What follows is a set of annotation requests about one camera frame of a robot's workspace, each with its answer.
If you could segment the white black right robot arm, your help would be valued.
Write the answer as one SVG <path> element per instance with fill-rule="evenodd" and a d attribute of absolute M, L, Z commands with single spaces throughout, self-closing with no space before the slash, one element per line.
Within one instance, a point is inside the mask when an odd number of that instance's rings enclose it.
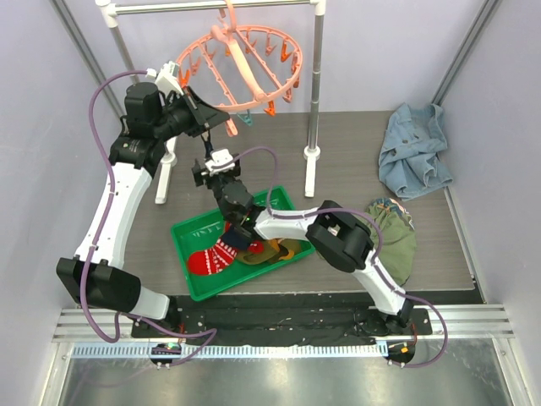
<path fill-rule="evenodd" d="M 189 257 L 190 272 L 215 275 L 229 267 L 241 251 L 260 251 L 273 239 L 308 241 L 330 266 L 361 283 L 388 332 L 399 334 L 411 326 L 413 303 L 378 259 L 369 228 L 335 201 L 326 200 L 312 211 L 273 211 L 256 204 L 238 179 L 238 163 L 195 163 L 192 174 L 196 185 L 212 191 L 226 228 L 211 247 Z"/>

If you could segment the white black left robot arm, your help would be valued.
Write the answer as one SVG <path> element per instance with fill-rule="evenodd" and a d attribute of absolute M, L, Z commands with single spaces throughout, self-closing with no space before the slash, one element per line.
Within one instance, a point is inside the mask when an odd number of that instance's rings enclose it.
<path fill-rule="evenodd" d="M 158 335 L 171 337 L 180 317 L 169 310 L 169 297 L 145 288 L 123 270 L 128 234 L 167 142 L 181 134 L 197 137 L 230 116 L 202 101 L 190 87 L 162 91 L 151 82 L 131 85 L 124 106 L 126 132 L 106 157 L 111 172 L 96 214 L 74 256 L 60 259 L 56 273 L 76 303 L 150 318 Z"/>

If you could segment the red christmas sock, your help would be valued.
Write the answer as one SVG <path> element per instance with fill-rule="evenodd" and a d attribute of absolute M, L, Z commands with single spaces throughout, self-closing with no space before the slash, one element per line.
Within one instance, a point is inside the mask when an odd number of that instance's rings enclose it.
<path fill-rule="evenodd" d="M 234 261 L 238 250 L 218 240 L 208 249 L 194 252 L 188 259 L 189 272 L 199 276 L 215 275 L 224 271 Z"/>
<path fill-rule="evenodd" d="M 248 252 L 252 254 L 260 254 L 265 250 L 265 246 L 261 241 L 254 241 L 248 247 Z"/>

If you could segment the navy blue sock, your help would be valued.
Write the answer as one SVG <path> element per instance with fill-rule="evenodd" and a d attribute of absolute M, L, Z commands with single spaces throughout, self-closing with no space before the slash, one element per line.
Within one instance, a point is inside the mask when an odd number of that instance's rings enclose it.
<path fill-rule="evenodd" d="M 252 244 L 250 237 L 246 237 L 235 228 L 232 228 L 231 225 L 228 226 L 227 230 L 220 237 L 220 240 L 235 250 L 248 250 Z"/>
<path fill-rule="evenodd" d="M 201 135 L 201 139 L 203 140 L 203 143 L 204 143 L 205 158 L 206 159 L 211 159 L 211 153 L 213 152 L 214 147 L 213 147 L 212 142 L 211 142 L 210 131 L 207 131 L 207 132 L 203 133 Z"/>

